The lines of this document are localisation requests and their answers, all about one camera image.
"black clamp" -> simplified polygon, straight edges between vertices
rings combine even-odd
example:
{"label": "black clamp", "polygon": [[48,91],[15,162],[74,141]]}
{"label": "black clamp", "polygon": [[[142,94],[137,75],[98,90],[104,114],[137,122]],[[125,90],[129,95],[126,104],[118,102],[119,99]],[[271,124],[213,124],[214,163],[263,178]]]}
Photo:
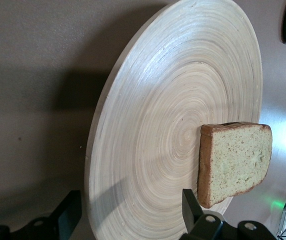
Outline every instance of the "black clamp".
{"label": "black clamp", "polygon": [[38,217],[14,232],[0,225],[0,240],[68,240],[81,216],[81,192],[70,191],[49,217]]}
{"label": "black clamp", "polygon": [[204,214],[191,189],[183,189],[182,214],[188,233],[180,240],[276,240],[257,221],[241,221],[237,228],[212,214]]}

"concentric rings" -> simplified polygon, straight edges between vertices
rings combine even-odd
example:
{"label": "concentric rings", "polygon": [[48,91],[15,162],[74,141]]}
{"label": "concentric rings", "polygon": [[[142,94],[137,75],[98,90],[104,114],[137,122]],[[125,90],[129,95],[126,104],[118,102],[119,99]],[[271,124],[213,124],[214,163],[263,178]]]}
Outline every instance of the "concentric rings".
{"label": "concentric rings", "polygon": [[197,192],[201,125],[257,122],[261,101],[258,42],[233,1],[157,13],[118,59],[92,121],[85,190],[96,238],[178,239],[182,189]]}

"cable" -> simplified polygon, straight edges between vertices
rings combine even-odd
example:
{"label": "cable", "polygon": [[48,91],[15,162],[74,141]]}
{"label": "cable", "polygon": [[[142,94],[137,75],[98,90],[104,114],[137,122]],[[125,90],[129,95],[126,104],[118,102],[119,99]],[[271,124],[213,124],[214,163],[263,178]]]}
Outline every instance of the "cable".
{"label": "cable", "polygon": [[286,228],[285,228],[285,230],[282,232],[282,234],[278,237],[277,240],[280,240],[280,238],[282,237],[282,235],[283,235],[285,232],[286,232]]}

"black mount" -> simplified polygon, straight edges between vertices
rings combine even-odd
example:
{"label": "black mount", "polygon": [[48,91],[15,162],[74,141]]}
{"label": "black mount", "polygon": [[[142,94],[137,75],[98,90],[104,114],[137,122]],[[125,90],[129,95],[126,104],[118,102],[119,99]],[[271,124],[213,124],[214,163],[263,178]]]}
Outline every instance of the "black mount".
{"label": "black mount", "polygon": [[188,233],[180,240],[276,240],[257,221],[241,221],[235,228],[215,215],[204,214],[191,189],[183,189],[182,213]]}

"bread slice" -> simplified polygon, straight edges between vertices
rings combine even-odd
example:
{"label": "bread slice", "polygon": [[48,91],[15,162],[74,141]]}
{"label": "bread slice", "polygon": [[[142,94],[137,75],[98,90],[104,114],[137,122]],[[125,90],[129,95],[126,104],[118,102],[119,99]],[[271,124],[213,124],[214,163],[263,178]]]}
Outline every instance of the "bread slice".
{"label": "bread slice", "polygon": [[267,174],[271,153],[272,132],[268,125],[203,125],[197,182],[200,205],[210,208],[260,184]]}

